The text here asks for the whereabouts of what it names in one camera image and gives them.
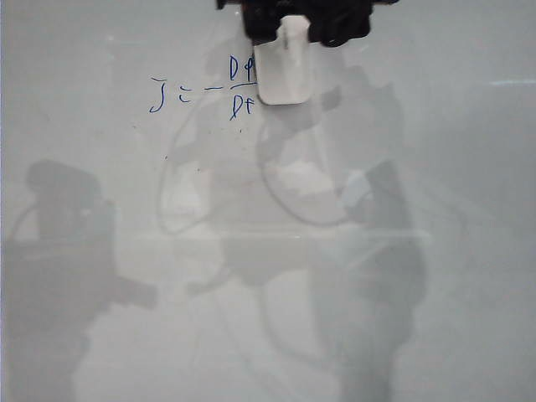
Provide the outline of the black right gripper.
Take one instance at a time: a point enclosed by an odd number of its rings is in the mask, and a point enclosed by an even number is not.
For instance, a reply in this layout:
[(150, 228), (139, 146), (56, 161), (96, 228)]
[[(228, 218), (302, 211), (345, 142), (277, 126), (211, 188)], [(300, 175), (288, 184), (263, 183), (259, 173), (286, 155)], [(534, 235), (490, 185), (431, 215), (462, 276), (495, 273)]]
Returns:
[[(240, 5), (245, 34), (255, 44), (276, 40), (285, 13), (307, 15), (310, 20), (308, 39), (325, 47), (338, 47), (351, 39), (366, 37), (371, 30), (370, 16), (374, 5), (392, 5), (394, 1), (226, 1), (216, 0), (218, 10), (227, 5)], [(366, 12), (327, 14), (326, 12)]]

